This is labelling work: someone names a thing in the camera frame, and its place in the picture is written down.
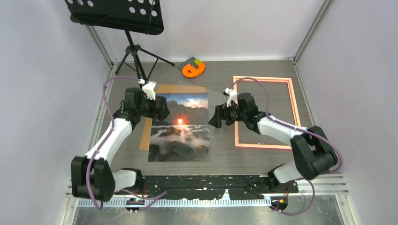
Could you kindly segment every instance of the perforated black panel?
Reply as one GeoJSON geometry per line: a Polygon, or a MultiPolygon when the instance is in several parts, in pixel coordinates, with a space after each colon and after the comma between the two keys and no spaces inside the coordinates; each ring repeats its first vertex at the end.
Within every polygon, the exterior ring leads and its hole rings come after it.
{"type": "Polygon", "coordinates": [[[65,0],[70,20],[151,35],[164,30],[159,0],[65,0]]]}

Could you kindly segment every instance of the black music stand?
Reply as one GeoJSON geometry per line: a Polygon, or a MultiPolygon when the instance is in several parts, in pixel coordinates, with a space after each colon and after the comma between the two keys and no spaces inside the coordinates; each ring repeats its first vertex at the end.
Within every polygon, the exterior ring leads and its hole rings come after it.
{"type": "Polygon", "coordinates": [[[130,45],[126,48],[126,54],[119,64],[116,74],[119,73],[122,65],[126,64],[136,71],[138,79],[141,79],[142,76],[147,81],[158,60],[175,66],[174,63],[142,49],[140,45],[134,45],[130,35],[130,31],[150,35],[159,35],[163,32],[159,0],[65,0],[65,2],[71,13],[70,20],[72,22],[124,30],[130,45]],[[138,51],[143,51],[156,58],[148,77],[145,76],[138,51]],[[129,54],[134,57],[135,69],[125,63],[129,54]]]}

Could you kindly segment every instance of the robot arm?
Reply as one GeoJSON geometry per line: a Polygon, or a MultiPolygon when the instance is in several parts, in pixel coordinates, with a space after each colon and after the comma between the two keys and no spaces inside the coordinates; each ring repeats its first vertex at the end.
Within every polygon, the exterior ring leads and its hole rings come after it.
{"type": "MultiPolygon", "coordinates": [[[[90,168],[90,184],[97,200],[109,201],[115,191],[125,187],[142,186],[140,170],[126,168],[112,173],[110,170],[112,159],[122,142],[141,121],[142,116],[164,120],[170,114],[167,109],[166,98],[155,95],[155,82],[145,83],[144,80],[140,80],[138,83],[144,85],[142,89],[128,88],[125,91],[121,108],[113,115],[115,119],[113,131],[95,156],[90,168]]],[[[109,125],[97,144],[84,157],[76,156],[72,160],[71,180],[73,196],[90,198],[85,178],[87,165],[93,153],[98,149],[100,143],[106,138],[111,129],[112,124],[109,125]]]]}
{"type": "Polygon", "coordinates": [[[234,90],[226,89],[224,95],[229,96],[228,102],[216,106],[215,114],[209,121],[209,125],[221,128],[221,120],[225,120],[227,126],[232,125],[235,121],[242,121],[249,130],[257,134],[271,136],[291,146],[294,161],[277,166],[268,172],[267,183],[271,189],[300,178],[312,180],[337,165],[338,157],[328,144],[300,131],[310,131],[326,138],[320,127],[297,127],[270,114],[266,115],[265,112],[258,110],[250,93],[242,93],[237,96],[234,90]]]}

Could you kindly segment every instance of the green block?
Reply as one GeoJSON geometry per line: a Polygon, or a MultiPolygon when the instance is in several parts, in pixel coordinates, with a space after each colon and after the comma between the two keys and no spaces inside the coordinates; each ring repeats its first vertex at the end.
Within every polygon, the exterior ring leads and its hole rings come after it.
{"type": "Polygon", "coordinates": [[[196,63],[196,65],[199,65],[199,63],[201,63],[202,61],[200,61],[199,59],[195,59],[194,62],[196,63]]]}

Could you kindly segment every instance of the orange tape outline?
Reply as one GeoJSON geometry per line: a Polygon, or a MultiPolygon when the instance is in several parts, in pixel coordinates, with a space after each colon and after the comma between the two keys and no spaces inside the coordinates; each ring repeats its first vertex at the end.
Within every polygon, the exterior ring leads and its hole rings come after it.
{"type": "MultiPolygon", "coordinates": [[[[273,83],[286,83],[289,89],[291,110],[293,113],[294,124],[296,126],[301,126],[299,111],[297,110],[296,96],[294,95],[293,83],[291,82],[291,78],[284,77],[260,77],[260,76],[234,76],[233,82],[239,80],[240,78],[251,77],[257,79],[260,82],[273,82],[273,83]]],[[[243,82],[254,82],[252,80],[242,80],[243,82]]],[[[234,85],[234,90],[237,92],[237,84],[234,85]]],[[[261,149],[284,149],[291,150],[291,147],[288,145],[272,145],[272,144],[245,144],[239,143],[239,123],[235,122],[235,147],[241,148],[261,148],[261,149]]]]}

